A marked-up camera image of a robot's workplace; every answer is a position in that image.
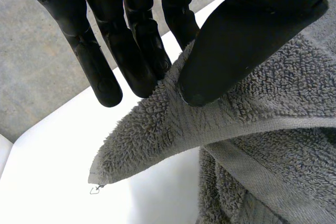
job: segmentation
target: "folded towel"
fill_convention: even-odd
[[[194,108],[176,88],[192,46],[107,137],[89,183],[111,184],[205,146],[202,223],[336,223],[336,152],[320,129],[336,128],[330,52],[301,33],[218,101]]]
[[[329,6],[328,12],[302,31],[302,35],[318,45],[320,53],[328,54],[335,61],[336,0],[329,0]],[[256,173],[254,167],[248,170],[246,166],[245,174],[240,174],[237,171],[239,164],[234,165],[234,158],[227,152],[230,148],[235,150],[236,161],[241,165],[249,163],[265,171]],[[200,151],[199,223],[335,223],[335,148],[335,128],[252,134],[204,147]],[[246,155],[253,159],[244,163]],[[299,192],[308,202],[297,201],[298,195],[284,202],[282,188],[272,188],[273,191],[269,192],[270,181],[260,177],[251,180],[251,173],[260,177],[273,173],[286,190],[292,190],[294,194]],[[332,214],[332,218],[324,219],[323,212],[316,213],[314,209],[302,212],[302,209],[288,204],[295,201],[299,207],[304,204],[311,204],[311,207],[314,204],[315,207],[317,204]]]

